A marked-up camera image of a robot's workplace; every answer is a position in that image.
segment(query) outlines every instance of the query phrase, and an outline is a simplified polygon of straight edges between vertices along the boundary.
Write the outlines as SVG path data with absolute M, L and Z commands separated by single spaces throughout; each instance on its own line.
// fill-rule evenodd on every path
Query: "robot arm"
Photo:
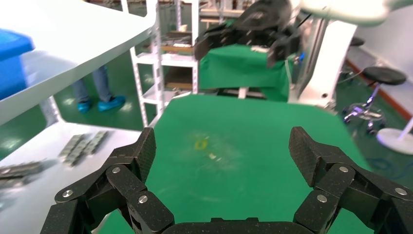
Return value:
M 321 18 L 376 26 L 391 11 L 412 5 L 413 0 L 291 0 L 291 4 Z

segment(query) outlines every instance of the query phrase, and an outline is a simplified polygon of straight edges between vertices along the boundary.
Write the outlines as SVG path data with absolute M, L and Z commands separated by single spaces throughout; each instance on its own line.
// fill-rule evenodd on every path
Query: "green cloth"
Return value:
M 199 65 L 199 88 L 263 88 L 270 100 L 288 100 L 289 81 L 285 62 L 267 68 L 265 53 L 251 51 L 245 45 L 231 45 L 212 49 Z
M 155 126 L 156 158 L 147 187 L 173 212 L 176 223 L 211 217 L 292 221 L 312 191 L 289 155 L 294 126 L 318 142 L 340 147 L 368 169 L 342 121 L 322 109 L 192 95 L 174 99 Z M 371 232 L 342 210 L 329 233 Z M 114 212 L 100 233 L 132 231 Z

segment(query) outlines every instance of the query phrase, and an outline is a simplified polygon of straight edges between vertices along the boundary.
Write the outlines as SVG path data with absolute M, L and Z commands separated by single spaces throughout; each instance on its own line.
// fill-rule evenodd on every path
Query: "black stool seat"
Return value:
M 364 45 L 364 40 L 361 38 L 352 38 L 350 46 L 362 46 Z
M 363 75 L 370 80 L 388 85 L 403 84 L 407 77 L 405 74 L 388 67 L 367 67 Z

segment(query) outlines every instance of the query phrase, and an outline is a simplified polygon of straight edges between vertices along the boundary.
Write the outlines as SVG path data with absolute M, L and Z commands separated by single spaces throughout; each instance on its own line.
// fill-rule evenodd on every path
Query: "stool base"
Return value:
M 369 123 L 367 125 L 367 133 L 375 134 L 374 122 L 380 121 L 380 127 L 384 127 L 385 118 L 383 112 L 374 107 L 370 106 L 367 108 L 366 103 L 354 103 L 343 110 L 345 115 L 343 121 L 344 123 L 349 123 L 351 118 L 357 117 L 360 119 L 367 120 Z
M 384 146 L 407 155 L 413 155 L 413 135 L 407 134 L 403 139 L 398 137 L 402 130 L 394 128 L 384 128 L 377 133 L 377 140 Z

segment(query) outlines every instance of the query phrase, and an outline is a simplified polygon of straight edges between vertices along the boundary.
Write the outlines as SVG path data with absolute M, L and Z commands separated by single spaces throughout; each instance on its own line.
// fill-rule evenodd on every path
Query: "white round base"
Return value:
M 377 140 L 384 146 L 402 154 L 413 155 L 413 135 L 407 134 L 403 140 L 397 139 L 401 130 L 384 128 L 377 133 Z

